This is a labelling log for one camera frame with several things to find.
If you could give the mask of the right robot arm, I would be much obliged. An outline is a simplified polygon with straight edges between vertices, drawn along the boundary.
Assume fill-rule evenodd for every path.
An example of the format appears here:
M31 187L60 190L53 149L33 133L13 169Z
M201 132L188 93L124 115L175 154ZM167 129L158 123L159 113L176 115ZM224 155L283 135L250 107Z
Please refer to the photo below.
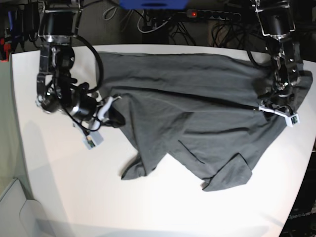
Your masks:
M38 37L42 40L37 75L36 103L46 113L61 111L85 136L101 127L120 128L124 116L112 103L119 96L97 101L98 90L103 85L104 67L99 53L78 34L83 10L89 7L82 0L45 0ZM83 43L93 54L99 71L94 88L89 83L78 83L71 75L75 63L72 40Z

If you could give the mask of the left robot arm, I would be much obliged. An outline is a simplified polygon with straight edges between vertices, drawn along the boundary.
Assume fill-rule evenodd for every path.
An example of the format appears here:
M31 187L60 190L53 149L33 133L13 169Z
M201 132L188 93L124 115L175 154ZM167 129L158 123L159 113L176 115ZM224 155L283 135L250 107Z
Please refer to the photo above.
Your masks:
M276 114L295 122L298 115L291 103L295 98L295 87L300 82L301 58L299 45L292 37L296 27L291 3L288 0L253 0L251 5L270 56L269 65L258 64L247 51L254 66L268 73L264 79L257 79L252 84L260 101L259 110L267 117Z

